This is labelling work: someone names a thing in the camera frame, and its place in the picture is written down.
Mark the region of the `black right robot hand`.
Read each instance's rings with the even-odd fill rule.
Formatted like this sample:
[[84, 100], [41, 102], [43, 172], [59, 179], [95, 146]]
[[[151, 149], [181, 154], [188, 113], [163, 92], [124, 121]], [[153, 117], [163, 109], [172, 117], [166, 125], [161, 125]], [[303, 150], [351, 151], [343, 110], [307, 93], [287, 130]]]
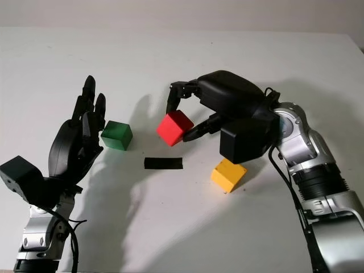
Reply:
[[166, 113], [176, 111], [180, 101], [192, 95], [214, 114], [184, 133], [183, 142], [195, 140], [206, 133], [214, 134], [230, 121], [252, 117], [265, 98], [263, 91], [249, 80], [219, 70], [194, 80], [171, 83]]

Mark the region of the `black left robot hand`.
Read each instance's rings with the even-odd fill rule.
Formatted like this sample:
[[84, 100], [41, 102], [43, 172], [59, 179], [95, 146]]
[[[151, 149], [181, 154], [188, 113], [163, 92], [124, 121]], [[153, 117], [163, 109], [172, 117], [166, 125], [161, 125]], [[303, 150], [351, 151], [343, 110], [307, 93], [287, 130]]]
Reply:
[[105, 127], [106, 98], [95, 93], [96, 81], [89, 75], [71, 119], [61, 125], [49, 152], [49, 178], [64, 189], [76, 187], [103, 150], [99, 134]]

